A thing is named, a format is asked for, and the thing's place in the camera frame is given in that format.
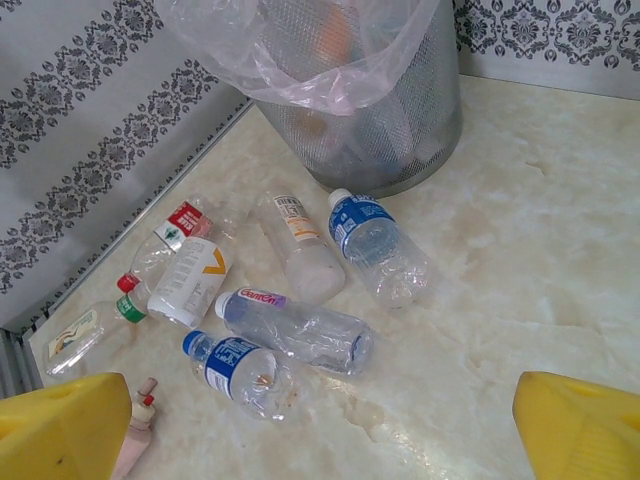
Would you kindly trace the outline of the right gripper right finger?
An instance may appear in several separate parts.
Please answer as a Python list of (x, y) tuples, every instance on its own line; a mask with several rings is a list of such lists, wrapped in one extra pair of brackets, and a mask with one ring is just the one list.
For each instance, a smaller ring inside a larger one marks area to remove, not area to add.
[(536, 480), (640, 480), (640, 394), (524, 372), (514, 421)]

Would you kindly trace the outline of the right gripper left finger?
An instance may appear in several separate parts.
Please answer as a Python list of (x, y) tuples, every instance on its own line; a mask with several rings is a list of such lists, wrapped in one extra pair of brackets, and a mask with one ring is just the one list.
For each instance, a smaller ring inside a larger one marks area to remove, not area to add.
[(114, 372), (0, 400), (0, 480), (110, 480), (131, 411)]

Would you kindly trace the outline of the rectangular clear bottle cream label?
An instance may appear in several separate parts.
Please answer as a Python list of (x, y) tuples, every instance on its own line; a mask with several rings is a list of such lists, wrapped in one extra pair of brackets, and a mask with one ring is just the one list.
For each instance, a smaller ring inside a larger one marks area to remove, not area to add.
[(45, 372), (56, 380), (96, 373), (135, 338), (136, 324), (114, 301), (98, 302), (45, 345)]

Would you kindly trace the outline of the small bottle green label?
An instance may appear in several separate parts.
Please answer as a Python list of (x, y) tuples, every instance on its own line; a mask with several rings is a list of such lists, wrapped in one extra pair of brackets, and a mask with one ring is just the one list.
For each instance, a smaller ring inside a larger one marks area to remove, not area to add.
[(146, 282), (130, 273), (123, 275), (117, 286), (124, 293), (116, 301), (118, 313), (132, 324), (139, 323), (148, 315), (147, 304), (152, 290)]

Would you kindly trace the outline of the wide-mouth bottle white label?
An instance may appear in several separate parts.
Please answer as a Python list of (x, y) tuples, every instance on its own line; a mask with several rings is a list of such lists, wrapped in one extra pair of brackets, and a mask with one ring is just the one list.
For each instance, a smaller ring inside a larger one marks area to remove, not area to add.
[(164, 271), (148, 311), (189, 329), (197, 328), (233, 265), (233, 250), (204, 238), (187, 238)]

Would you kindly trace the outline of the clear bottle purple label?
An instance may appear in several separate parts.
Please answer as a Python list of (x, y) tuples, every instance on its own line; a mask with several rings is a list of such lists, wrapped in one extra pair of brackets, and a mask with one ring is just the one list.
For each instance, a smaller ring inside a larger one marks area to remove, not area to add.
[(242, 287), (221, 293), (214, 310), (232, 333), (335, 375), (361, 373), (373, 351), (363, 320), (281, 294)]

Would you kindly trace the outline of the blue label bottle white cap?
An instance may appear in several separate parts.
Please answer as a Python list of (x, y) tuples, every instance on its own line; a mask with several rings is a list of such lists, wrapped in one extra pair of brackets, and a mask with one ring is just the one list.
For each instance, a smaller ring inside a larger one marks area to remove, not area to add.
[(427, 293), (426, 254), (376, 199), (340, 188), (328, 202), (329, 234), (374, 300), (400, 309)]

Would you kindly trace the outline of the clear bottle orange white label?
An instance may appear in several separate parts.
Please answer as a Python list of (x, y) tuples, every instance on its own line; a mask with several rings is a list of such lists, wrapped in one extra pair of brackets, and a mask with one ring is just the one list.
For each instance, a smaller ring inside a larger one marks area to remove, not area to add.
[(293, 293), (321, 305), (344, 287), (346, 274), (302, 202), (287, 188), (262, 193), (253, 207)]

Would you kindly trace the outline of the orange label bottle yellow cap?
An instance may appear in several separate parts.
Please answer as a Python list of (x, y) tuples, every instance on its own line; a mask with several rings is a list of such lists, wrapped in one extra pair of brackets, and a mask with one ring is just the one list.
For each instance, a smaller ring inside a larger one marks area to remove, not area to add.
[(332, 5), (317, 43), (317, 52), (332, 62), (346, 63), (349, 59), (351, 31), (343, 10)]

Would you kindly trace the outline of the clear plastic bin liner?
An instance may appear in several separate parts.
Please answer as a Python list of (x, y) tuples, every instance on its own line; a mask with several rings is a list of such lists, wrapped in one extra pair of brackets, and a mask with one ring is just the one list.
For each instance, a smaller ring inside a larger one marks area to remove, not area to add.
[[(385, 97), (443, 0), (154, 0), (165, 26), (210, 71), (262, 102), (350, 116)], [(350, 26), (349, 59), (317, 52), (331, 6)]]

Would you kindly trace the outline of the aluminium side rail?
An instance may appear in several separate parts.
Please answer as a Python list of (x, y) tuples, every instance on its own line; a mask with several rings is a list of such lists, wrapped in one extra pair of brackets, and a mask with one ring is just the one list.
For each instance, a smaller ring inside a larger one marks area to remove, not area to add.
[(149, 212), (162, 201), (191, 171), (198, 166), (211, 149), (218, 144), (229, 130), (253, 106), (252, 100), (245, 97), (234, 106), (233, 113), (220, 124), (207, 140), (187, 157), (181, 160), (174, 170), (168, 173), (161, 183), (146, 192), (137, 205), (127, 211), (127, 216), (110, 232), (109, 239), (75, 269), (63, 284), (56, 288), (40, 304), (26, 324), (19, 328), (0, 328), (0, 398), (27, 393), (43, 387), (42, 375), (38, 372), (35, 349), (28, 344), (50, 316), (74, 293), (82, 283), (103, 263), (108, 256), (126, 239), (128, 235), (149, 216)]

